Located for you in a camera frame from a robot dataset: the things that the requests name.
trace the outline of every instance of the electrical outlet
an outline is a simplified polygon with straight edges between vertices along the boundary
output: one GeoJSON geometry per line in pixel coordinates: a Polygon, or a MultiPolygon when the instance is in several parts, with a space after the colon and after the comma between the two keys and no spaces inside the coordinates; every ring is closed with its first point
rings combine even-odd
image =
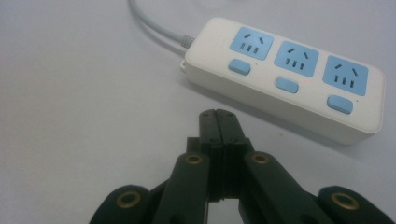
{"type": "Polygon", "coordinates": [[[275,64],[306,77],[314,75],[319,53],[289,41],[284,41],[277,52],[275,64]]]}
{"type": "Polygon", "coordinates": [[[381,129],[379,69],[239,22],[210,20],[180,66],[191,83],[345,145],[381,129]]]}
{"type": "Polygon", "coordinates": [[[230,48],[255,59],[264,60],[273,41],[270,35],[241,27],[230,48]]]}
{"type": "Polygon", "coordinates": [[[364,96],[368,74],[366,66],[329,56],[323,81],[341,90],[364,96]]]}

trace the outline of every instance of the light blue button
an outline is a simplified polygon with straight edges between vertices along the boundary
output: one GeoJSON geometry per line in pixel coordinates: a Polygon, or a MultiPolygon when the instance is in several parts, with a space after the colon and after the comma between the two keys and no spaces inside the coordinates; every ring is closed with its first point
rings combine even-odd
{"type": "Polygon", "coordinates": [[[350,114],[353,109],[352,101],[337,95],[329,96],[327,99],[327,106],[344,114],[350,114]]]}
{"type": "Polygon", "coordinates": [[[232,59],[228,68],[244,76],[250,72],[250,64],[239,59],[232,59]]]}
{"type": "Polygon", "coordinates": [[[283,77],[279,77],[276,80],[275,85],[278,88],[280,88],[281,90],[288,91],[288,92],[291,92],[291,93],[296,93],[297,90],[298,90],[298,84],[296,82],[290,81],[290,80],[285,79],[283,77]]]}

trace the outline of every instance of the white cable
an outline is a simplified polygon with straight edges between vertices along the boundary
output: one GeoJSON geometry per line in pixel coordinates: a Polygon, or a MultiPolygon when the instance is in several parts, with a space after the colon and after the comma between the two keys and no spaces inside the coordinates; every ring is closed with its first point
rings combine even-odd
{"type": "Polygon", "coordinates": [[[180,43],[183,48],[188,49],[191,46],[192,42],[194,41],[193,37],[190,37],[188,35],[179,35],[161,27],[161,25],[155,23],[147,15],[145,15],[145,13],[137,6],[135,0],[129,0],[129,2],[131,4],[132,10],[137,15],[137,17],[149,28],[169,39],[175,40],[176,42],[180,43]]]}

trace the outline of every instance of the white background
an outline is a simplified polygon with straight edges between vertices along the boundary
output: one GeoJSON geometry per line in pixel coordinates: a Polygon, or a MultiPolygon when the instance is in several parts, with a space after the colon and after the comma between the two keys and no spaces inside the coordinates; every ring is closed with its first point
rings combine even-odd
{"type": "MultiPolygon", "coordinates": [[[[178,68],[185,50],[141,25],[126,0],[2,0],[0,223],[89,223],[112,190],[156,187],[211,108],[234,112],[255,149],[307,191],[347,187],[396,220],[395,1],[138,5],[180,34],[224,17],[378,67],[382,130],[344,147],[191,85],[178,68]]],[[[210,204],[208,223],[242,223],[237,201],[210,204]]]]}

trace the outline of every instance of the power strip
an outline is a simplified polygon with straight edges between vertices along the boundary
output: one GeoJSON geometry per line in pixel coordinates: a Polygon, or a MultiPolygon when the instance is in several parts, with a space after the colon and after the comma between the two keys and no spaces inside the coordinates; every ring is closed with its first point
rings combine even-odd
{"type": "Polygon", "coordinates": [[[181,67],[192,83],[345,145],[382,125],[379,69],[235,21],[209,21],[181,67]]]}

